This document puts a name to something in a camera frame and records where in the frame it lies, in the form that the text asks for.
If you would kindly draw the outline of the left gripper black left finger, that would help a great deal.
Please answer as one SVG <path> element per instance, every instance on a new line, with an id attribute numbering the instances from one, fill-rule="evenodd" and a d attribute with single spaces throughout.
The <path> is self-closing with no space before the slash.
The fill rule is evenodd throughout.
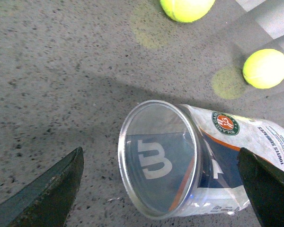
<path id="1" fill-rule="evenodd" d="M 0 227 L 63 227 L 80 188 L 82 147 L 0 204 Z"/>

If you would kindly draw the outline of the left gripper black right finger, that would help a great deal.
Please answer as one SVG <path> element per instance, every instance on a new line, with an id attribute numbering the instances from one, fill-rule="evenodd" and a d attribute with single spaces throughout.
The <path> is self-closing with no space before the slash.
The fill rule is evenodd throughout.
<path id="1" fill-rule="evenodd" d="M 284 171 L 246 148 L 238 170 L 255 215 L 263 227 L 284 227 Z"/>

